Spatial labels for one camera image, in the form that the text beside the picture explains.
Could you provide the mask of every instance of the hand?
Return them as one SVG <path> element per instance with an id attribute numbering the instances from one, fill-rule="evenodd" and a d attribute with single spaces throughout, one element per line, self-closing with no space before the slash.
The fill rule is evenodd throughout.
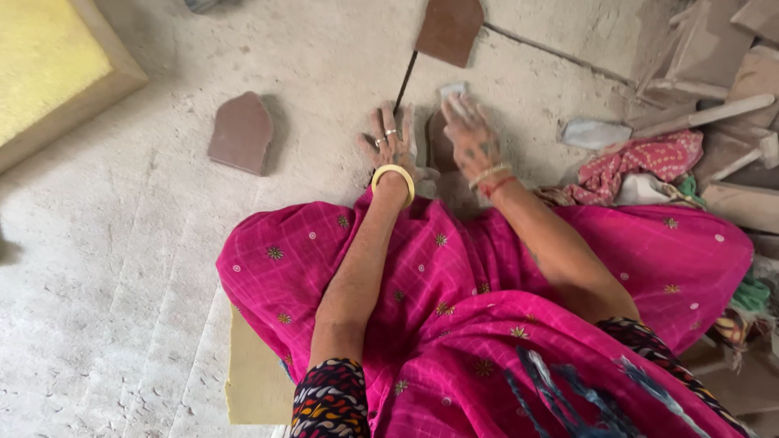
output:
<path id="1" fill-rule="evenodd" d="M 451 93 L 441 111 L 446 118 L 443 132 L 454 144 L 454 160 L 469 182 L 501 163 L 498 137 L 481 105 L 474 106 L 465 94 Z"/>
<path id="2" fill-rule="evenodd" d="M 374 168 L 380 168 L 385 164 L 397 164 L 405 169 L 414 182 L 422 179 L 435 179 L 438 172 L 430 168 L 418 168 L 417 142 L 414 137 L 414 108 L 411 105 L 403 109 L 403 132 L 387 131 L 396 129 L 395 117 L 390 103 L 385 102 L 381 108 L 371 111 L 371 134 L 377 140 L 371 144 L 368 137 L 357 134 L 357 145 L 371 161 Z"/>

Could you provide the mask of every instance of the pink sari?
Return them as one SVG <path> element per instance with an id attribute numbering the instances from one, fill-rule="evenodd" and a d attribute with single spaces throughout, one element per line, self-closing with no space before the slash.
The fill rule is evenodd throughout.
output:
<path id="1" fill-rule="evenodd" d="M 310 203 L 252 215 L 217 261 L 224 290 L 257 334 L 306 373 L 314 315 L 365 217 Z M 674 352 L 720 316 L 749 268 L 752 244 L 737 227 L 684 207 L 559 207 L 634 297 L 644 323 Z M 739 436 L 665 370 L 558 304 L 497 210 L 461 223 L 440 201 L 417 198 L 401 212 L 389 244 L 379 301 L 365 334 L 373 436 L 536 436 L 504 370 L 553 436 L 567 436 L 537 396 L 515 346 L 545 362 L 572 364 L 581 381 L 609 393 L 647 436 L 699 436 L 641 390 L 620 365 L 643 369 L 711 436 Z M 598 410 L 559 384 L 590 423 Z"/>

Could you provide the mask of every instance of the concrete floor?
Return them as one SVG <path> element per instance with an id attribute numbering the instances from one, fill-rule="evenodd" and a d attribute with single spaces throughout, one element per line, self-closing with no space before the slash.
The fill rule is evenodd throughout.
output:
<path id="1" fill-rule="evenodd" d="M 404 103 L 422 132 L 436 88 L 467 80 L 516 173 L 555 184 L 587 156 L 555 141 L 569 117 L 642 111 L 629 85 L 680 3 L 485 0 L 505 33 L 607 76 L 484 29 L 468 69 L 420 55 Z M 254 211 L 360 195 L 353 135 L 396 97 L 425 2 L 97 4 L 151 83 L 0 175 L 0 436 L 271 436 L 227 424 L 213 262 Z M 247 90 L 276 123 L 267 178 L 206 158 L 217 107 Z"/>

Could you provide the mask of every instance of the red cloth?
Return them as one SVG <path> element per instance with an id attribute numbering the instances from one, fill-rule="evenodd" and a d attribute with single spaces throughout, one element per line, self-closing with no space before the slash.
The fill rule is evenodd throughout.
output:
<path id="1" fill-rule="evenodd" d="M 693 168 L 703 156 L 702 142 L 703 134 L 689 129 L 629 140 L 616 152 L 609 147 L 600 157 L 580 167 L 579 185 L 542 187 L 536 194 L 556 206 L 612 205 L 623 175 L 649 171 L 670 182 Z"/>

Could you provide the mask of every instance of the patterned blouse sleeve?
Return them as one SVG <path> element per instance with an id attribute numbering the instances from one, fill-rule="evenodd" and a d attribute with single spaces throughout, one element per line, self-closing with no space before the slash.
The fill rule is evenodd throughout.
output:
<path id="1" fill-rule="evenodd" d="M 655 365 L 668 371 L 673 377 L 678 379 L 687 389 L 691 390 L 714 413 L 720 416 L 733 429 L 743 436 L 749 437 L 743 426 L 733 418 L 733 415 L 727 409 L 720 405 L 720 402 L 703 386 L 703 384 L 693 376 L 693 374 L 682 365 L 682 362 L 671 353 L 671 349 L 650 329 L 640 321 L 629 318 L 611 318 L 595 324 L 609 336 L 613 337 L 620 344 L 633 350 L 639 356 L 651 361 Z"/>
<path id="2" fill-rule="evenodd" d="M 365 376 L 351 359 L 328 359 L 295 388 L 290 436 L 369 438 Z"/>

